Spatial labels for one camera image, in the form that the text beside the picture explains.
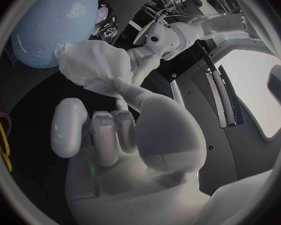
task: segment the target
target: blue inflatable object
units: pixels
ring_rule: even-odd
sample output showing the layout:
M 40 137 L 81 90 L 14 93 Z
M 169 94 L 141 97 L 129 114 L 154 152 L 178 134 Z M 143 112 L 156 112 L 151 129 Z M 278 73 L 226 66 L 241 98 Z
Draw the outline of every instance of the blue inflatable object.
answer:
M 27 66 L 57 66 L 57 44 L 78 43 L 91 36 L 98 0 L 38 0 L 11 34 L 16 57 Z

